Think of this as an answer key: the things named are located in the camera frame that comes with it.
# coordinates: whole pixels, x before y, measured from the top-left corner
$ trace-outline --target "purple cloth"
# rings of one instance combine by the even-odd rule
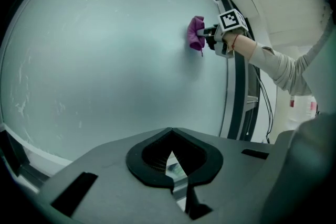
[[[202,52],[202,49],[205,45],[205,37],[199,37],[197,36],[197,31],[200,29],[204,29],[204,17],[202,16],[195,16],[189,26],[187,31],[187,40],[189,42],[189,46],[195,50],[200,50]]]

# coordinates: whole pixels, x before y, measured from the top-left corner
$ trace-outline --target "red string bracelet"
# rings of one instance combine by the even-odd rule
[[[235,37],[235,40],[232,43],[232,46],[231,46],[232,50],[235,50],[235,42],[236,42],[236,39],[237,39],[238,36],[239,36],[239,34]]]

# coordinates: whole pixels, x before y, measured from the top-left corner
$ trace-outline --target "rectangular slot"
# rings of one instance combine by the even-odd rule
[[[249,150],[249,149],[243,150],[242,153],[248,156],[259,158],[259,159],[267,159],[268,154],[269,154],[266,152]]]
[[[97,177],[97,175],[92,173],[81,173],[75,181],[52,202],[51,206],[62,214],[71,217]]]

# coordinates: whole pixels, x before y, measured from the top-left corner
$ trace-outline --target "person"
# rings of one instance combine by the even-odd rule
[[[319,41],[303,56],[297,60],[283,55],[270,47],[259,44],[243,35],[227,32],[223,36],[230,50],[234,50],[245,57],[252,65],[267,73],[274,83],[290,95],[311,95],[302,73],[313,61],[328,39],[333,27],[330,17],[324,34]]]

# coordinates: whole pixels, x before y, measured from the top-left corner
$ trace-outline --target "beige sleeve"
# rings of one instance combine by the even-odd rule
[[[297,60],[274,51],[269,47],[257,44],[249,63],[266,72],[278,87],[287,90],[290,95],[310,95],[311,90],[304,80],[302,73],[319,53],[326,39],[329,37],[333,26],[332,20],[330,21],[317,44],[307,54],[299,57]]]

